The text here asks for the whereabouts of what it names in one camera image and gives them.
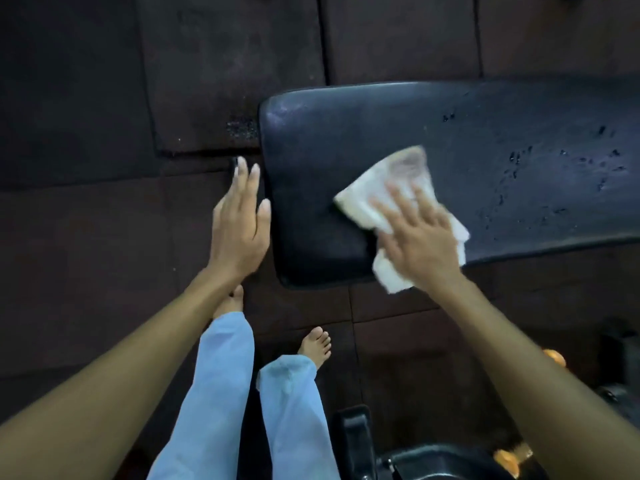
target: person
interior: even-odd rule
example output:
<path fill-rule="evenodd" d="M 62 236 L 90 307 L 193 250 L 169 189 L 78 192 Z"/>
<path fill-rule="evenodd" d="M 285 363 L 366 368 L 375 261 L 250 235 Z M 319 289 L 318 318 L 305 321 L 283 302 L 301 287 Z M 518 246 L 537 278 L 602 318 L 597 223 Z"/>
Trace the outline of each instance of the person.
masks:
<path fill-rule="evenodd" d="M 271 211 L 268 200 L 256 211 L 258 182 L 259 169 L 249 173 L 240 160 L 229 192 L 214 210 L 209 263 L 184 293 L 0 426 L 3 477 L 112 478 L 212 316 L 200 339 L 193 385 L 150 476 L 234 477 L 250 377 L 246 364 L 253 355 L 238 286 L 258 268 L 269 245 Z M 397 210 L 373 202 L 393 231 L 378 234 L 381 245 L 398 272 L 458 324 L 549 477 L 635 477 L 638 431 L 544 355 L 464 276 L 444 209 L 430 204 L 420 188 L 413 188 L 416 205 L 393 185 L 388 190 Z M 260 371 L 276 480 L 336 478 L 312 379 L 329 355 L 328 345 L 328 336 L 314 329 L 303 340 L 302 354 Z"/>

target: leg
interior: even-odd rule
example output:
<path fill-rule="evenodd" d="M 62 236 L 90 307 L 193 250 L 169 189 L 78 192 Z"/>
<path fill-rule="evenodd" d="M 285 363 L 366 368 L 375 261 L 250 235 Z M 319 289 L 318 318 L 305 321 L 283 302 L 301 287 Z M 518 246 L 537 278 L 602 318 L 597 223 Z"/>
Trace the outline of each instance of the leg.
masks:
<path fill-rule="evenodd" d="M 260 370 L 257 386 L 273 480 L 340 479 L 315 381 L 317 369 L 331 355 L 330 341 L 316 327 L 298 355 L 283 355 Z"/>
<path fill-rule="evenodd" d="M 240 428 L 253 371 L 253 332 L 236 288 L 202 334 L 193 384 L 148 478 L 236 480 Z"/>

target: person's left arm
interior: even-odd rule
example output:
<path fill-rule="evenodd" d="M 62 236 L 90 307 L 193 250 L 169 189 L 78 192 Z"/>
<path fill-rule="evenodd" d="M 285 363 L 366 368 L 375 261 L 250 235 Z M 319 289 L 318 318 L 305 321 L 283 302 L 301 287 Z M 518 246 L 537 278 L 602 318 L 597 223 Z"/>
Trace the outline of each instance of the person's left arm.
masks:
<path fill-rule="evenodd" d="M 214 210 L 209 264 L 187 290 L 110 351 L 0 426 L 12 479 L 110 479 L 216 307 L 260 265 L 271 209 L 244 159 Z"/>

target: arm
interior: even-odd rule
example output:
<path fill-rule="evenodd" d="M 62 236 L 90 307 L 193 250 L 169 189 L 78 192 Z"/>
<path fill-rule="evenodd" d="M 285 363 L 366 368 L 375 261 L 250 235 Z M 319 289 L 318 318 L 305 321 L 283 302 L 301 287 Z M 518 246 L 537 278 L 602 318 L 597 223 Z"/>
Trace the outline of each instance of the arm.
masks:
<path fill-rule="evenodd" d="M 418 207 L 389 187 L 401 213 L 374 203 L 394 233 L 380 241 L 394 266 L 455 320 L 548 475 L 627 479 L 640 471 L 640 433 L 549 360 L 460 272 L 444 209 L 414 186 Z"/>
<path fill-rule="evenodd" d="M 222 300 L 269 246 L 256 214 L 259 169 L 244 160 L 214 209 L 209 264 L 188 289 L 110 351 L 0 427 L 0 472 L 15 479 L 110 479 Z"/>

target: towel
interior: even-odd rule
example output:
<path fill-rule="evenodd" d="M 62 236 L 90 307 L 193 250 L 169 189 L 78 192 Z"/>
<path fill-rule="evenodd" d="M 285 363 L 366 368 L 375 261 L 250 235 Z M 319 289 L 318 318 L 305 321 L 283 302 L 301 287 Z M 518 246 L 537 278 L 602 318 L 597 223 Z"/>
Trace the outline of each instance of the towel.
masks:
<path fill-rule="evenodd" d="M 354 183 L 333 198 L 336 205 L 347 217 L 363 229 L 380 229 L 391 233 L 392 229 L 387 220 L 369 203 L 375 197 L 391 209 L 398 210 L 396 203 L 387 192 L 385 182 L 393 182 L 400 192 L 415 202 L 411 190 L 411 182 L 415 182 L 424 191 L 427 198 L 440 206 L 431 183 L 431 174 L 427 167 L 427 154 L 421 146 L 411 146 L 393 153 L 369 168 Z M 466 263 L 465 242 L 469 240 L 469 231 L 449 213 L 451 229 L 458 242 L 458 263 Z M 389 261 L 384 249 L 379 249 L 373 261 L 373 274 L 384 286 L 387 293 L 397 293 L 414 286 L 414 283 L 402 277 Z"/>

